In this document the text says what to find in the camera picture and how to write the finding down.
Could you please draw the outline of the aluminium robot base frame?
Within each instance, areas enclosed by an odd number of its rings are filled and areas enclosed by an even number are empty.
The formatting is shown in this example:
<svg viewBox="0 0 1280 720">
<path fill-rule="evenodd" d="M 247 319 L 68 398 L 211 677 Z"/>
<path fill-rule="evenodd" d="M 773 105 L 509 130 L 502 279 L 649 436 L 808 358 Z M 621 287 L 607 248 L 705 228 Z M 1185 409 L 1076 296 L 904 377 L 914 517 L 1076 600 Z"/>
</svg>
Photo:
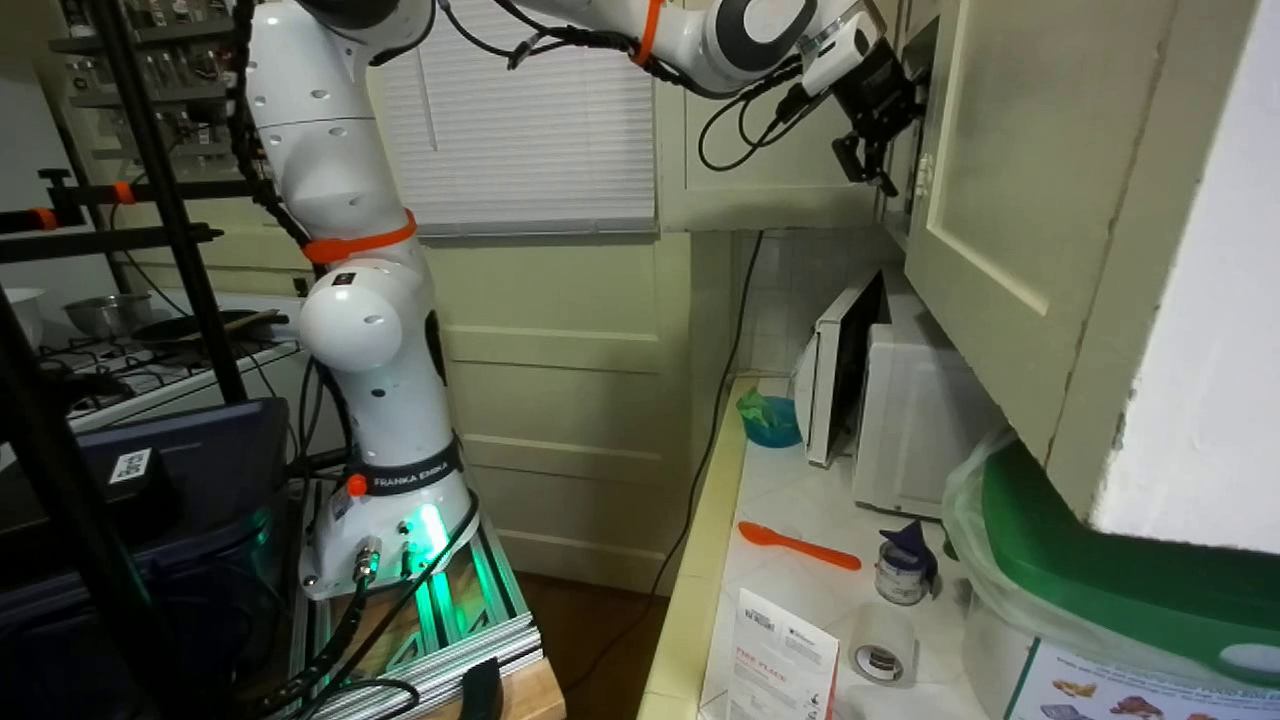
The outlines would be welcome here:
<svg viewBox="0 0 1280 720">
<path fill-rule="evenodd" d="M 409 560 L 336 669 L 289 720 L 561 720 L 544 631 L 502 539 L 482 529 L 442 569 Z"/>
</svg>

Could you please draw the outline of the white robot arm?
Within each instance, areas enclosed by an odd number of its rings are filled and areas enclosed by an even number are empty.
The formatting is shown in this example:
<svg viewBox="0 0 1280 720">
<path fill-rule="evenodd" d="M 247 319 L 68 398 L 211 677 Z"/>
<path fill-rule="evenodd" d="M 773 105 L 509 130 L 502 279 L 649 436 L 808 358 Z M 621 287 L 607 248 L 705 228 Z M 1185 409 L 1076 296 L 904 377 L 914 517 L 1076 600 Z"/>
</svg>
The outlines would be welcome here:
<svg viewBox="0 0 1280 720">
<path fill-rule="evenodd" d="M 428 342 L 428 268 L 378 130 L 370 71 L 428 41 L 442 0 L 262 0 L 244 105 L 274 189 L 321 268 L 303 349 L 336 382 L 357 458 L 301 557 L 317 600 L 418 584 L 482 532 Z M 697 96 L 786 84 L 786 116 L 831 99 L 854 122 L 836 161 L 884 183 L 884 150 L 920 116 L 908 63 L 873 0 L 509 0 L 577 48 L 614 48 Z"/>
</svg>

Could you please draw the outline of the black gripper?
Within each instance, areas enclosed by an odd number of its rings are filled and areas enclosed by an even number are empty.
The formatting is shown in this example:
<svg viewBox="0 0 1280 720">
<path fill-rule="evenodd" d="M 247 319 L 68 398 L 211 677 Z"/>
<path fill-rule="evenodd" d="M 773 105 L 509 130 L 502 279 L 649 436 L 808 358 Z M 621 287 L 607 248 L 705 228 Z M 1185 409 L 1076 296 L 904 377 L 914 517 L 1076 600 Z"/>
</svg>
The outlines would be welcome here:
<svg viewBox="0 0 1280 720">
<path fill-rule="evenodd" d="M 836 105 L 850 116 L 850 132 L 831 144 L 831 152 L 854 183 L 873 183 L 884 197 L 896 191 L 884 158 L 888 144 L 926 116 L 920 91 L 926 78 L 888 46 L 877 46 L 868 60 L 836 84 Z"/>
</svg>

